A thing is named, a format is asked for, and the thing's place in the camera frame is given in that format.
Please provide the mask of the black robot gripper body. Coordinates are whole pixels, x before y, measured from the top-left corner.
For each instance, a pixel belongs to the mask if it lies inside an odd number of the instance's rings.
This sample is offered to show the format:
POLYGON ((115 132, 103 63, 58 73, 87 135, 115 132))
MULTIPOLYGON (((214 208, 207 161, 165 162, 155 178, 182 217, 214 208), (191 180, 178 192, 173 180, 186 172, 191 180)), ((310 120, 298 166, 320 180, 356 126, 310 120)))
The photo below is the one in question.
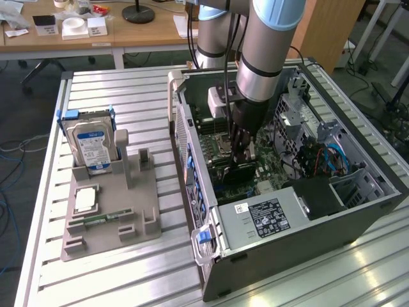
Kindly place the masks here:
POLYGON ((257 133, 266 115, 266 102, 248 99, 237 100, 233 107, 233 122, 239 128, 250 133, 257 133))

